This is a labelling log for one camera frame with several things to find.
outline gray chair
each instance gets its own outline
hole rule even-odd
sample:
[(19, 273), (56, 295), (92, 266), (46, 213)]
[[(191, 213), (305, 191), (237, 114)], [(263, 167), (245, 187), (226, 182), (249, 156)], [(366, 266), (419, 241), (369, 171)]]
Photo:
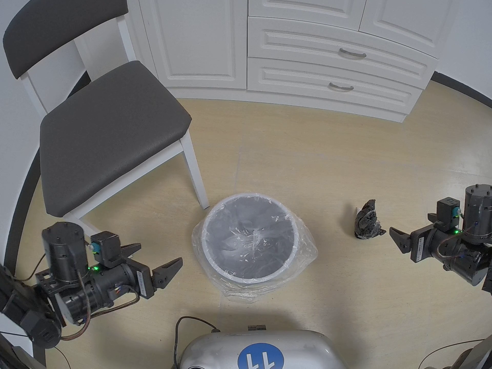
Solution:
[[(3, 36), (8, 64), (43, 117), (39, 154), (46, 212), (98, 230), (82, 217), (180, 153), (200, 205), (209, 202), (189, 136), (191, 116), (135, 58), (126, 0), (31, 0)], [(116, 18), (129, 62), (47, 113), (28, 70), (95, 26)]]

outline chair seat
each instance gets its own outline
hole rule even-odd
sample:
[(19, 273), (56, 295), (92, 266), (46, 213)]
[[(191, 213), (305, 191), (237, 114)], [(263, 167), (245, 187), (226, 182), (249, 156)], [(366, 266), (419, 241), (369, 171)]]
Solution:
[(62, 217), (181, 139), (191, 116), (139, 61), (108, 72), (47, 114), (40, 130), (46, 212)]

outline white drawer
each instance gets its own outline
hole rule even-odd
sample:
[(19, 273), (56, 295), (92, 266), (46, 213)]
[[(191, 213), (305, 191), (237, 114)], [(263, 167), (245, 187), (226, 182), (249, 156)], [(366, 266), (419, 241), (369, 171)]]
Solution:
[[(366, 55), (354, 56), (353, 53)], [(318, 23), (248, 18), (248, 57), (346, 68), (425, 89), (438, 59), (370, 34)]]
[(326, 98), (405, 114), (412, 110), (422, 92), (413, 86), (344, 68), (268, 58), (248, 58), (248, 90)]

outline logo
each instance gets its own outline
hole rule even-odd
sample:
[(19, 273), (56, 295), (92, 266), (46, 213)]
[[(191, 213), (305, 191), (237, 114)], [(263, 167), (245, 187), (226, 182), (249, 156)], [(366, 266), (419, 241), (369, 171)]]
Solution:
[(282, 369), (283, 354), (268, 343), (250, 344), (238, 357), (239, 369)]

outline metal handle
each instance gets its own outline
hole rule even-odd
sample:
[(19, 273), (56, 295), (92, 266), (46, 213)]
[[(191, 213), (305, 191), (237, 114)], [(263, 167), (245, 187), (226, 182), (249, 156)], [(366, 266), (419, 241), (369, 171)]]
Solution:
[(346, 55), (354, 56), (356, 58), (365, 58), (365, 57), (367, 57), (367, 55), (365, 53), (350, 52), (350, 51), (346, 51), (343, 48), (340, 48), (340, 52), (341, 53), (345, 53)]
[(341, 90), (353, 90), (354, 87), (353, 86), (350, 86), (350, 87), (346, 87), (346, 86), (338, 86), (336, 84), (334, 84), (333, 82), (330, 82), (328, 84), (328, 86), (332, 87), (332, 88), (335, 88), (335, 89), (341, 89)]

